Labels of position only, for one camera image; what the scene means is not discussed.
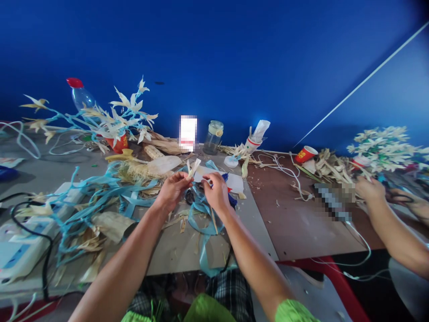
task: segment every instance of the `glass jar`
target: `glass jar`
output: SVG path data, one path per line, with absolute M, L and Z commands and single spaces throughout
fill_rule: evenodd
M 223 134 L 223 123 L 219 121 L 211 121 L 209 131 L 207 133 L 204 147 L 202 148 L 205 154 L 215 155 L 218 152 L 218 145 Z

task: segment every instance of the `red vase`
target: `red vase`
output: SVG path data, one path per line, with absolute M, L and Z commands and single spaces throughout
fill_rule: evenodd
M 114 139 L 105 138 L 110 147 L 118 154 L 122 154 L 122 149 L 128 148 L 128 140 L 124 134 L 120 140 L 116 141 L 115 146 L 113 146 Z

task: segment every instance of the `plaid pants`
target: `plaid pants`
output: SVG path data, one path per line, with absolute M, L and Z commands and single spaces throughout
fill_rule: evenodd
M 174 275 L 147 276 L 144 278 L 128 311 L 151 317 L 163 302 L 161 321 L 172 321 L 166 294 L 174 289 Z M 206 294 L 231 312 L 237 322 L 256 322 L 250 286 L 239 269 L 225 271 L 208 279 Z

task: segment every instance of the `hand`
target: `hand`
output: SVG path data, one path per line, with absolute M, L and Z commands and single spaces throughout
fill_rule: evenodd
M 408 196 L 414 200 L 414 202 L 412 202 L 412 203 L 410 203 L 410 202 L 405 203 L 403 201 L 409 201 L 408 198 L 393 197 L 393 198 L 388 200 L 391 203 L 397 203 L 397 204 L 400 204 L 401 206 L 405 206 L 408 208 L 420 208 L 423 206 L 429 206 L 429 202 L 427 202 L 423 198 L 417 197 L 416 195 L 410 194 L 410 193 L 402 191 L 400 189 L 391 189 L 390 192 L 395 194 L 395 195 L 406 195 L 406 196 Z
M 365 201 L 385 200 L 386 189 L 380 181 L 374 178 L 368 181 L 365 177 L 360 176 L 357 178 L 356 193 Z
M 167 213 L 172 212 L 182 199 L 184 191 L 192 187 L 193 178 L 188 180 L 187 177 L 186 172 L 176 172 L 168 177 L 153 205 L 165 209 Z
M 209 205 L 216 211 L 220 219 L 222 219 L 223 215 L 232 210 L 232 207 L 229 204 L 227 184 L 219 172 L 206 174 L 203 178 L 213 182 L 213 186 L 210 187 L 206 180 L 201 181 L 204 186 L 204 194 L 206 195 Z

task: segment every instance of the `vase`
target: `vase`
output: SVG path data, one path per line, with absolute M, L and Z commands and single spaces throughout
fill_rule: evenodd
M 357 165 L 359 165 L 361 168 L 365 168 L 367 166 L 369 166 L 371 164 L 371 160 L 368 159 L 367 157 L 364 156 L 355 156 L 353 158 L 353 163 L 356 163 Z
M 118 154 L 122 154 L 122 150 L 128 148 L 128 139 L 126 138 L 125 134 L 121 136 L 119 140 L 116 141 L 115 146 L 113 145 L 114 139 L 105 138 L 105 140 L 107 141 L 107 143 L 109 143 L 112 150 L 114 150 Z

